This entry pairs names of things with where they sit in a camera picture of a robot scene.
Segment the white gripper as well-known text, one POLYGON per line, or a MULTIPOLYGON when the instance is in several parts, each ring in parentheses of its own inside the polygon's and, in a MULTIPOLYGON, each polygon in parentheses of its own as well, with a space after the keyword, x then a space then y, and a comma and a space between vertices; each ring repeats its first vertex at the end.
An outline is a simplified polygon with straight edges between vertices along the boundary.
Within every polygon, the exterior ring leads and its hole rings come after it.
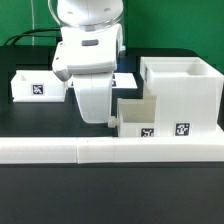
POLYGON ((63 82, 73 80, 82 119, 108 123, 111 116, 112 76, 123 42, 120 24, 93 32, 63 27, 52 70, 63 82))

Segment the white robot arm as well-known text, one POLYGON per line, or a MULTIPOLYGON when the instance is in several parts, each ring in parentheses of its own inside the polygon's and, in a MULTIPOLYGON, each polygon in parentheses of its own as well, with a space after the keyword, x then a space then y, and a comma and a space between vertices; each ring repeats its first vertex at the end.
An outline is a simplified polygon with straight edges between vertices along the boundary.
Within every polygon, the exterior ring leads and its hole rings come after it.
POLYGON ((72 80, 82 119, 107 123, 111 116, 112 76, 122 50, 122 0, 48 0, 60 26, 52 70, 72 80))

